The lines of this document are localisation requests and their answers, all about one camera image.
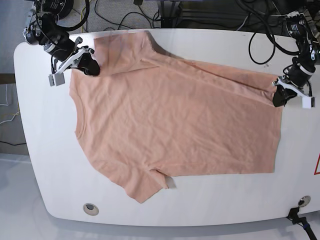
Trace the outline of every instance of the t-shirt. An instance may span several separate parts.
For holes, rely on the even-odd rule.
[[[274,171],[276,76],[160,54],[146,32],[94,44],[100,75],[72,71],[75,134],[91,165],[131,198],[167,189],[165,176]]]

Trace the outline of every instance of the white table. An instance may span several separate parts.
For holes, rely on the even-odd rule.
[[[123,32],[81,37],[84,45],[94,48],[95,37]],[[252,33],[204,29],[150,32],[161,47],[185,59],[276,75],[291,63],[291,57],[278,50],[266,65],[251,62],[248,43]],[[291,38],[276,39],[288,50],[297,49]],[[265,35],[257,34],[253,56],[262,61],[271,51]],[[50,87],[50,55],[41,46],[26,43],[16,48],[14,67],[32,166],[45,207],[54,217],[132,226],[222,225],[285,217],[305,195],[311,196],[311,202],[300,212],[320,210],[320,175],[314,175],[320,150],[320,103],[314,109],[302,109],[301,99],[295,98],[284,108],[274,173],[174,177],[176,188],[162,189],[139,204],[94,170],[79,146],[74,134],[76,108],[69,96],[71,71],[65,72],[66,84]],[[311,79],[316,97],[320,97],[319,77],[317,71]],[[83,211],[86,203],[96,205],[99,214],[87,215]]]

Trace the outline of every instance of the t-shirt sleeve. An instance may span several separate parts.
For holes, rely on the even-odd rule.
[[[157,170],[112,163],[99,170],[110,181],[124,188],[126,194],[143,203],[161,189],[167,189],[165,176]]]

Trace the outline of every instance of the pink t-shirt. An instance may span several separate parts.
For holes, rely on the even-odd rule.
[[[72,71],[75,133],[91,165],[131,198],[167,189],[165,176],[274,171],[276,76],[160,54],[146,32],[94,43],[100,75]]]

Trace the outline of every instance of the red warning sign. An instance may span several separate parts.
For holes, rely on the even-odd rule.
[[[315,170],[314,170],[314,175],[320,174],[319,161],[320,161],[320,154],[319,154],[318,162],[316,163],[316,167],[315,167]]]

